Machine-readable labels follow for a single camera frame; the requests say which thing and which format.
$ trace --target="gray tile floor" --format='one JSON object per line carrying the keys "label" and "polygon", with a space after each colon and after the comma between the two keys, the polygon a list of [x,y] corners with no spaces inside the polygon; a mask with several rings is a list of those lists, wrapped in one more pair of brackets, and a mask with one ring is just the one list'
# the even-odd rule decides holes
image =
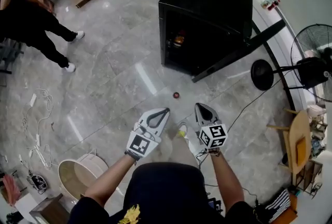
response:
{"label": "gray tile floor", "polygon": [[[169,107],[171,117],[163,142],[152,155],[153,161],[164,160],[171,153],[171,139],[176,125],[186,121],[196,130],[193,107],[206,103],[217,110],[229,127],[245,105],[258,97],[257,90],[244,73],[257,59],[271,62],[261,46],[245,58],[193,83],[190,76],[160,65],[158,0],[93,0],[81,9],[70,0],[56,5],[59,21],[71,30],[84,30],[85,38],[74,44],[50,34],[59,51],[76,64],[76,72],[68,74],[47,60],[38,50],[25,48],[7,79],[8,87],[0,96],[0,153],[7,155],[8,169],[19,165],[18,155],[28,163],[28,149],[33,146],[25,137],[22,118],[32,94],[38,95],[28,114],[28,129],[35,136],[37,121],[47,114],[46,99],[36,88],[47,89],[54,98],[54,109],[42,121],[41,144],[49,145],[54,164],[65,158],[77,159],[96,149],[97,154],[112,165],[126,147],[134,123],[142,112],[155,107]],[[174,99],[174,92],[180,93]],[[242,186],[258,195],[260,201],[270,198],[289,181],[289,173],[278,166],[282,158],[280,134],[267,129],[270,124],[289,124],[291,116],[282,111],[289,107],[281,82],[256,100],[238,118],[223,146],[223,153]],[[44,175],[53,193],[59,192],[57,166],[45,169],[36,156],[31,168]],[[134,168],[123,180],[128,183]],[[216,180],[209,158],[202,166],[207,184]],[[127,185],[120,185],[122,193]],[[213,197],[217,188],[207,187]],[[253,204],[254,197],[245,192]],[[123,196],[116,192],[107,209],[114,213],[121,208]]]}

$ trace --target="white sneaker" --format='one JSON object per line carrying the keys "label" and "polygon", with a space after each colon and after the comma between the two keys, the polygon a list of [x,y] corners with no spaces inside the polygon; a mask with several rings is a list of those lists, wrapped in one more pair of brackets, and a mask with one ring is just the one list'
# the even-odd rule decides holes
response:
{"label": "white sneaker", "polygon": [[85,35],[84,31],[78,31],[76,33],[77,33],[76,38],[73,41],[71,41],[72,43],[74,43],[75,41],[77,41],[79,39],[82,39]]}
{"label": "white sneaker", "polygon": [[73,63],[68,63],[68,66],[65,67],[65,69],[68,73],[72,73],[75,71],[76,66]]}

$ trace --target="white container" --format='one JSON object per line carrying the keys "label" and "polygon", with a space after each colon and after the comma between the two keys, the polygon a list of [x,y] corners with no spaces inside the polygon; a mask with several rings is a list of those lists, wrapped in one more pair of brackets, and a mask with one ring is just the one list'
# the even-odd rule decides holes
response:
{"label": "white container", "polygon": [[81,194],[84,194],[107,169],[107,164],[101,158],[93,154],[85,154],[78,160],[61,161],[58,174],[62,188],[71,198],[78,201]]}

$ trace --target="person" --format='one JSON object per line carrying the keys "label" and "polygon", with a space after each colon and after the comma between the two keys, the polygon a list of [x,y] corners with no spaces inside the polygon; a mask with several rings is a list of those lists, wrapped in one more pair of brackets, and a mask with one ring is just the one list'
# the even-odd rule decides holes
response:
{"label": "person", "polygon": [[46,58],[56,62],[68,72],[75,71],[75,65],[57,51],[45,31],[50,31],[67,42],[83,38],[83,31],[70,31],[46,9],[28,0],[1,0],[0,20],[2,23],[0,41],[10,38],[26,43],[41,51]]}
{"label": "person", "polygon": [[187,131],[182,124],[172,141],[169,162],[136,168],[121,211],[109,217],[104,206],[135,163],[127,151],[86,190],[68,223],[258,223],[253,208],[244,202],[239,180],[218,148],[212,150],[211,159],[225,218],[208,205],[204,177],[187,145]]}

